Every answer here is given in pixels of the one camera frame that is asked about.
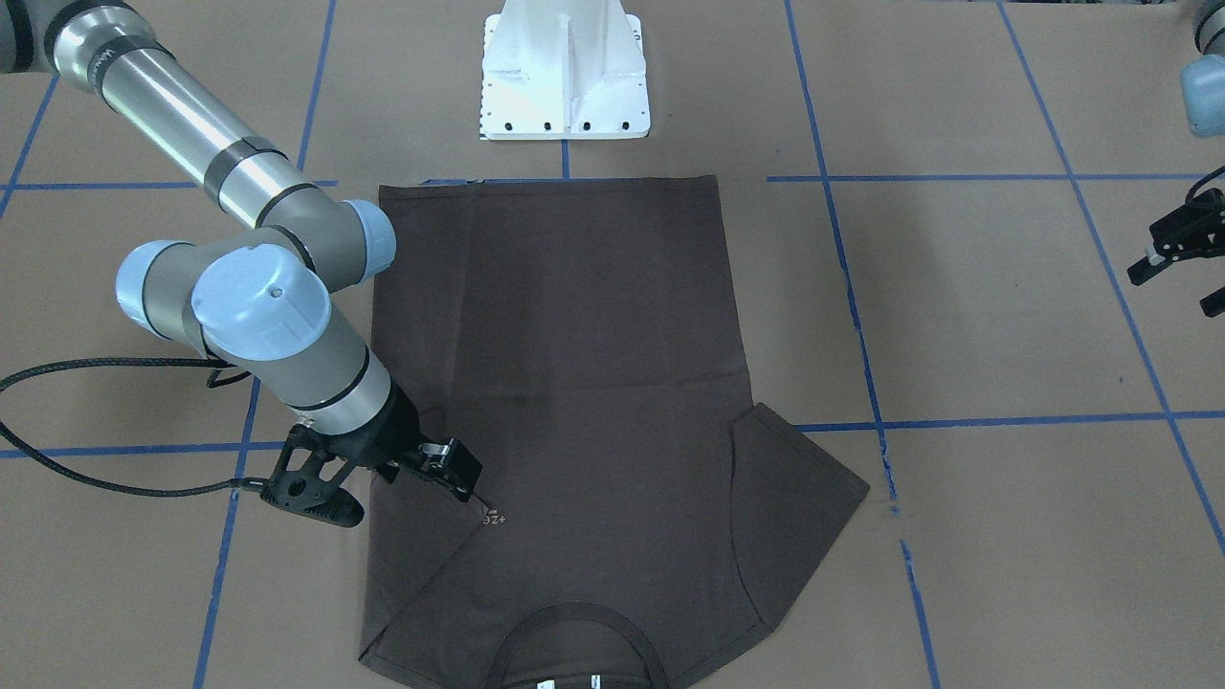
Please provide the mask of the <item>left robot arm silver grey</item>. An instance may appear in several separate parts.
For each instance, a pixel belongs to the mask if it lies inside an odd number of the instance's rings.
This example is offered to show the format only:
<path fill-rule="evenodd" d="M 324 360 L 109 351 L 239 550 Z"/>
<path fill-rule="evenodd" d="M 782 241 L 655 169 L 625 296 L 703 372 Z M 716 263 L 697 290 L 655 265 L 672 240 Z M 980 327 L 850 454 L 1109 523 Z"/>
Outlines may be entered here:
<path fill-rule="evenodd" d="M 1198 1 L 1192 18 L 1193 42 L 1200 56 L 1180 74 L 1189 132 L 1197 137 L 1224 134 L 1224 2 Z M 1224 255 L 1223 168 L 1196 181 L 1178 208 L 1149 226 L 1145 257 L 1128 267 L 1133 286 L 1145 284 L 1167 268 L 1189 260 Z"/>

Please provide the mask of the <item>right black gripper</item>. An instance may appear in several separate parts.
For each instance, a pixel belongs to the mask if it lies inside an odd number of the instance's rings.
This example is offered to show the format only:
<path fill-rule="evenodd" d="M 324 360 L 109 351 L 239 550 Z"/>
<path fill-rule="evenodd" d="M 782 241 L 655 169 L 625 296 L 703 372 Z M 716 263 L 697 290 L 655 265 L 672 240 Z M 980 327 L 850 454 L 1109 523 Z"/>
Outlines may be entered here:
<path fill-rule="evenodd" d="M 439 487 L 462 504 L 477 504 L 484 463 L 456 436 L 426 443 L 417 406 L 397 384 L 368 423 L 355 432 L 326 435 L 325 449 L 365 468 L 381 471 L 393 463 L 399 474 Z"/>

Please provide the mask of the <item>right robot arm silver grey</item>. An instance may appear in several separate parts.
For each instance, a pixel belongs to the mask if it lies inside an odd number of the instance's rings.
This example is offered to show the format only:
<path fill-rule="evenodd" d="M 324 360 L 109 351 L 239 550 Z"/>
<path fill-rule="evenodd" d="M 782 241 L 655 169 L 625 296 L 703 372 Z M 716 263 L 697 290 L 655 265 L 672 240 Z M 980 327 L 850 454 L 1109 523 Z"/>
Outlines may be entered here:
<path fill-rule="evenodd" d="M 96 94 L 140 130 L 244 230 L 194 244 L 158 240 L 123 259 L 126 318 L 195 358 L 97 358 L 32 367 L 2 387 L 85 367 L 197 367 L 251 375 L 295 416 L 268 477 L 227 481 L 267 504 L 333 526 L 363 522 L 345 490 L 355 468 L 413 474 L 473 497 L 481 463 L 432 441 L 417 408 L 332 299 L 394 261 L 394 229 L 368 201 L 337 202 L 163 47 L 123 1 L 5 1 L 2 74 L 50 74 Z"/>

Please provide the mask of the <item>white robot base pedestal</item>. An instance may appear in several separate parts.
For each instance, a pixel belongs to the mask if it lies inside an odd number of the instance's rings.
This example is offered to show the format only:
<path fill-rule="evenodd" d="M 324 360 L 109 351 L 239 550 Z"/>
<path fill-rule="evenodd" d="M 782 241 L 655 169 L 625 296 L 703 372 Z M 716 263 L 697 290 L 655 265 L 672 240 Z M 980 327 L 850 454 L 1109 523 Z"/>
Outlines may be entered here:
<path fill-rule="evenodd" d="M 484 21 L 479 136 L 608 141 L 649 135 L 643 31 L 620 1 L 507 1 Z"/>

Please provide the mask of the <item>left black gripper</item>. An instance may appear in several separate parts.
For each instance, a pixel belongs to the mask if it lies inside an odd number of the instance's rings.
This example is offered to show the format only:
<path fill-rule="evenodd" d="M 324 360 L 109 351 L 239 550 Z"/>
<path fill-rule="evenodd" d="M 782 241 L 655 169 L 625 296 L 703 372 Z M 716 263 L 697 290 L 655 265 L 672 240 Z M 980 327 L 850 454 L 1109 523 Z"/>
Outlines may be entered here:
<path fill-rule="evenodd" d="M 1191 257 L 1220 257 L 1224 253 L 1223 191 L 1209 189 L 1199 192 L 1180 208 L 1164 215 L 1149 227 L 1152 244 L 1145 256 L 1127 268 L 1133 286 L 1167 270 L 1175 261 Z M 1204 318 L 1221 318 L 1225 313 L 1225 288 L 1216 289 L 1199 300 Z"/>

